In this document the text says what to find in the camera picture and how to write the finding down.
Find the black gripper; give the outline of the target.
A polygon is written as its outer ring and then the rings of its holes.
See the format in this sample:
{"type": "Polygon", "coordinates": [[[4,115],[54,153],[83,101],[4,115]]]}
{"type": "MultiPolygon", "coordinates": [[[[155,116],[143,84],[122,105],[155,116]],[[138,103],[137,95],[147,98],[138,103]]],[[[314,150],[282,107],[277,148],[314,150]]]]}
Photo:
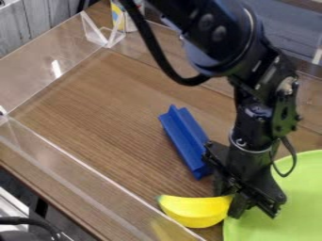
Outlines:
{"type": "Polygon", "coordinates": [[[288,196],[273,177],[272,162],[281,141],[260,151],[250,150],[246,145],[229,135],[229,146],[215,141],[205,144],[203,161],[213,167],[214,196],[233,196],[227,215],[239,219],[247,209],[258,207],[276,218],[288,196]]]}

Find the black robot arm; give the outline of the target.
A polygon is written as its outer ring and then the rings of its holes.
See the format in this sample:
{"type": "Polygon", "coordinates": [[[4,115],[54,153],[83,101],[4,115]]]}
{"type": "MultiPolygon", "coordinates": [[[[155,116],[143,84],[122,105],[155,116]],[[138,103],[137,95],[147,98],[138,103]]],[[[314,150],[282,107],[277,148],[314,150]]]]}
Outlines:
{"type": "Polygon", "coordinates": [[[257,207],[276,217],[288,195],[273,176],[288,177],[274,162],[280,146],[294,150],[288,134],[297,130],[300,89],[296,67],[269,41],[252,7],[241,0],[147,0],[163,22],[178,31],[191,65],[198,71],[182,77],[134,0],[119,0],[151,56],[165,74],[185,86],[225,76],[234,87],[237,119],[229,133],[225,158],[206,142],[203,162],[214,168],[215,194],[230,195],[227,215],[238,218],[257,207]]]}

